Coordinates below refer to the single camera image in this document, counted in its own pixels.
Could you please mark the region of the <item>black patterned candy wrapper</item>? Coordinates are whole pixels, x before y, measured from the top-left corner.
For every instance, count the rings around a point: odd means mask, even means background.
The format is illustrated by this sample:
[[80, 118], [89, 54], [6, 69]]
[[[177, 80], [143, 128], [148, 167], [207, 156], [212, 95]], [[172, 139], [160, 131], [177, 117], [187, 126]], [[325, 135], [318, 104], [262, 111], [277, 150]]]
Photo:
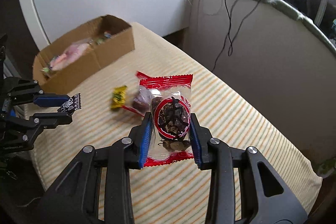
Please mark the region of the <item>black patterned candy wrapper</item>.
[[75, 111], [81, 109], [81, 94], [77, 93], [72, 96], [68, 101], [64, 102], [60, 108], [58, 108], [58, 113], [68, 113], [73, 114]]

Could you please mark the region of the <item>packaged pink bread slice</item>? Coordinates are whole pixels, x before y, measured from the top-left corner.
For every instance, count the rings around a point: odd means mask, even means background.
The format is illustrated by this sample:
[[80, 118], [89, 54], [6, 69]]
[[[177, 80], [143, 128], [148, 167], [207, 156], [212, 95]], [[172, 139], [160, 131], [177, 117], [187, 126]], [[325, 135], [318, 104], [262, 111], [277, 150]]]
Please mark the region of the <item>packaged pink bread slice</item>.
[[76, 60], [78, 60], [82, 55], [88, 53], [92, 49], [91, 44], [88, 40], [83, 40], [82, 42], [72, 43], [64, 52], [65, 56], [64, 62], [69, 65]]

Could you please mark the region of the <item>red-end dried fruit pack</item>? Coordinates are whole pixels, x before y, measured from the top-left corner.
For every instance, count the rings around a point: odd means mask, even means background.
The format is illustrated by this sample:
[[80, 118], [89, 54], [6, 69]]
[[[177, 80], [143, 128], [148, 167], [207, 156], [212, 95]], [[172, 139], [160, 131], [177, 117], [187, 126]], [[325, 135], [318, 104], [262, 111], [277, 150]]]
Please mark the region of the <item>red-end dried fruit pack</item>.
[[153, 135], [144, 166], [192, 159], [189, 141], [193, 75], [149, 77], [140, 86], [150, 95]]

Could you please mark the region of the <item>red-end dark date snack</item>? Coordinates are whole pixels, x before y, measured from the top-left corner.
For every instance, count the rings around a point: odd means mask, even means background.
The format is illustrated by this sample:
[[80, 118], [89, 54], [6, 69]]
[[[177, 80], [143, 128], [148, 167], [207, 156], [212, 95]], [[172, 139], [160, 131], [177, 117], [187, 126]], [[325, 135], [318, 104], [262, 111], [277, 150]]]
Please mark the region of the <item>red-end dark date snack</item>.
[[150, 111], [150, 95], [147, 93], [145, 88], [140, 86], [140, 81], [148, 78], [149, 76], [145, 73], [136, 71], [135, 79], [131, 85], [123, 86], [125, 88], [125, 102], [121, 106], [123, 110], [142, 117]]

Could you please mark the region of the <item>pink candy wrapper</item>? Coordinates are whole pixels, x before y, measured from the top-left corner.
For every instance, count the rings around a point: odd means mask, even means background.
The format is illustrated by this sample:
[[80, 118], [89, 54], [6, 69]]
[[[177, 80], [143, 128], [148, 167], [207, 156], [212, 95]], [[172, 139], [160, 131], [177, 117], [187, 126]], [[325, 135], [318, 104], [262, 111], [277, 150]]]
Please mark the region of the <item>pink candy wrapper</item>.
[[67, 59], [68, 57], [65, 53], [54, 57], [49, 63], [50, 69], [53, 71], [62, 70], [67, 64]]

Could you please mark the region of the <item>pale green candy wrapper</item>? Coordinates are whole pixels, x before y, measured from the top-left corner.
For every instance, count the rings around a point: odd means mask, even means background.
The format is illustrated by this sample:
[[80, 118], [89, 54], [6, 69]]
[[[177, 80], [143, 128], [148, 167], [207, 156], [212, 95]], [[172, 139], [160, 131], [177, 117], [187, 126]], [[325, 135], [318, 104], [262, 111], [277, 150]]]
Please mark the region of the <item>pale green candy wrapper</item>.
[[41, 69], [41, 72], [46, 76], [46, 77], [52, 77], [56, 71], [53, 71], [50, 67], [44, 67]]

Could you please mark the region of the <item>brown cardboard box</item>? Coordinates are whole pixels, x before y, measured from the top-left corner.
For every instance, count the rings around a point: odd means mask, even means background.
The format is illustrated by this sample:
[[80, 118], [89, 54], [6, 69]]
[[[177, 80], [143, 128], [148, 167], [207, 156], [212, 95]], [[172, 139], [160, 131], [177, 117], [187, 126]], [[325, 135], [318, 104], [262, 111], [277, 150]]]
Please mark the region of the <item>brown cardboard box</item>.
[[[75, 62], [46, 77], [41, 69], [75, 42], [88, 40], [92, 49]], [[99, 16], [56, 39], [34, 58], [33, 79], [47, 93], [67, 94], [83, 81], [135, 50], [132, 26], [113, 15]]]

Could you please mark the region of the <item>striped beige tablecloth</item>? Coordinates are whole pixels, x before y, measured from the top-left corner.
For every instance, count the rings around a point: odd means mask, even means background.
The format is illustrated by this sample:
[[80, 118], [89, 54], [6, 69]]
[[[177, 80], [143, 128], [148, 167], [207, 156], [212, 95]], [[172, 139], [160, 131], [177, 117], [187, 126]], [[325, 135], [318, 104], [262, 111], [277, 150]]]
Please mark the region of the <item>striped beige tablecloth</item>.
[[[139, 72], [150, 77], [192, 75], [190, 86], [169, 89], [168, 97], [181, 93], [199, 124], [229, 146], [256, 147], [310, 212], [322, 186], [311, 162], [238, 92], [200, 63], [139, 23], [132, 24], [132, 31], [134, 50], [74, 89], [74, 94], [81, 95], [81, 109], [74, 113], [72, 123], [37, 137], [30, 155], [43, 188], [51, 186], [84, 146], [109, 146], [141, 123], [138, 114], [111, 109], [114, 88], [125, 86], [129, 95], [135, 94]], [[179, 140], [168, 141], [157, 131], [153, 133], [149, 156], [161, 165], [130, 172], [136, 223], [205, 221], [211, 173], [195, 164], [183, 126], [176, 124], [172, 130], [181, 135]]]

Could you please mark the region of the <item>yellow candy wrapper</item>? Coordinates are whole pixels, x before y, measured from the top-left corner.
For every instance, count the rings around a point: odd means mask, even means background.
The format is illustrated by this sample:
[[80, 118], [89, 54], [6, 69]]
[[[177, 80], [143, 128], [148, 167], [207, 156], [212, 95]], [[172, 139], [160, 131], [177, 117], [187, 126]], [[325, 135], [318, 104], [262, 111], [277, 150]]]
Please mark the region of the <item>yellow candy wrapper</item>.
[[112, 110], [122, 108], [125, 105], [126, 91], [127, 91], [126, 85], [115, 87], [113, 89], [111, 105], [110, 105], [110, 108]]

